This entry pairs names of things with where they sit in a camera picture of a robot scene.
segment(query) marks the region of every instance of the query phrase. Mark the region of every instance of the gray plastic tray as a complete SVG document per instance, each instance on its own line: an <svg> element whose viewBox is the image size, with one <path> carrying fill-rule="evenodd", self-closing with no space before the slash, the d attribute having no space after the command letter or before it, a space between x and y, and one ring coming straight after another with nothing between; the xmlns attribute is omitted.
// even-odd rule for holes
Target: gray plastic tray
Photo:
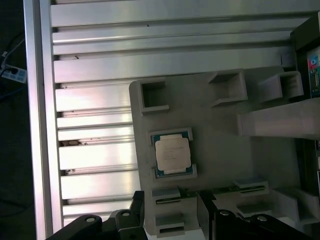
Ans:
<svg viewBox="0 0 320 240"><path fill-rule="evenodd" d="M293 139L241 137L237 128L237 114L269 107L266 105L269 103L259 103L257 84L282 72L281 67L244 70L248 100L242 97L242 102L215 107L212 107L213 103L220 96L219 88L209 84L212 72L131 83L129 92L138 171L141 188L145 191L145 228L150 235L159 235L157 216L176 211L174 204L173 207L155 205L152 190L179 186L188 191L199 191L230 186L233 180L254 176L266 179L271 188L300 185ZM155 147L150 144L150 133L183 128L192 131L193 140L189 145L197 177L156 180L153 170L156 167ZM193 206L185 202L183 209L193 211ZM190 225L184 224L185 230L196 228L199 225L194 221Z"/></svg>

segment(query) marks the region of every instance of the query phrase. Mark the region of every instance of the gray block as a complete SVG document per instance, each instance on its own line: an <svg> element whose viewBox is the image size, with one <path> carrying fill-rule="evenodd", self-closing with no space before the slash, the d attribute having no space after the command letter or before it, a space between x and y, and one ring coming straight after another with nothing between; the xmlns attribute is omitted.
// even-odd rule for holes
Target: gray block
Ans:
<svg viewBox="0 0 320 240"><path fill-rule="evenodd" d="M243 74L248 89L254 90L260 78L265 79L281 71L281 67L268 67L246 69ZM140 81L132 82L129 87L140 185L145 192L145 229L150 235L157 234L155 216L178 212L183 215L186 231L199 228L197 199L155 205L152 193L154 190L174 189L177 186L188 189L189 192L221 188L232 185L234 179L264 177L260 172L264 173L279 165L286 165L289 170L281 176L268 175L266 179L273 183L272 187L295 185L299 182L299 173L295 171L298 168L295 155L288 154L294 153L294 143L283 138L261 141L240 137L236 116L256 108L256 99L251 97L239 104L212 107L212 103L220 98L216 83L208 84L212 75L202 73L165 77L165 87L161 91L166 96L169 111L148 115L141 113L138 92ZM155 180L154 169L157 162L150 133L188 128L192 128L189 146L191 163L196 165L197 177L185 179L183 175L172 175Z"/></svg>
<svg viewBox="0 0 320 240"><path fill-rule="evenodd" d="M304 94L301 75L298 71L278 73L257 86L261 103L279 98L290 99Z"/></svg>
<svg viewBox="0 0 320 240"><path fill-rule="evenodd" d="M165 78L147 79L139 82L138 94L140 111L143 115L169 111L166 95Z"/></svg>
<svg viewBox="0 0 320 240"><path fill-rule="evenodd" d="M320 139L320 98L237 116L240 136Z"/></svg>
<svg viewBox="0 0 320 240"><path fill-rule="evenodd" d="M214 72L209 76L208 83L214 85L218 97L212 103L212 107L227 106L248 99L242 69Z"/></svg>
<svg viewBox="0 0 320 240"><path fill-rule="evenodd" d="M181 194L177 187L171 189L152 190L152 198L154 202L156 202L159 199L170 199L180 197Z"/></svg>
<svg viewBox="0 0 320 240"><path fill-rule="evenodd" d="M298 224L320 222L319 198L298 188L275 189L278 209Z"/></svg>
<svg viewBox="0 0 320 240"><path fill-rule="evenodd" d="M233 183L240 189L243 189L243 191L240 191L240 195L243 198L258 196L258 195L265 195L269 193L268 181L266 181L262 177L250 177L250 178L238 179L238 180L234 180ZM247 189L252 187L263 187L263 188L261 190Z"/></svg>

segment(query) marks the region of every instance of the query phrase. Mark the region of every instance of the cubby compartment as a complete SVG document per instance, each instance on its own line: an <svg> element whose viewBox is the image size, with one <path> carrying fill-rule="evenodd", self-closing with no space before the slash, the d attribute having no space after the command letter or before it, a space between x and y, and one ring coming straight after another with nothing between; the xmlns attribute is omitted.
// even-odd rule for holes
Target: cubby compartment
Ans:
<svg viewBox="0 0 320 240"><path fill-rule="evenodd" d="M168 111L169 105L166 96L166 82L164 79L141 81L141 113L145 115Z"/></svg>
<svg viewBox="0 0 320 240"><path fill-rule="evenodd" d="M241 69L214 72L208 83L214 87L216 95L211 107L226 106L248 99L244 73Z"/></svg>
<svg viewBox="0 0 320 240"><path fill-rule="evenodd" d="M261 103L275 99L291 99L304 94L301 75L298 71L281 72L258 83Z"/></svg>

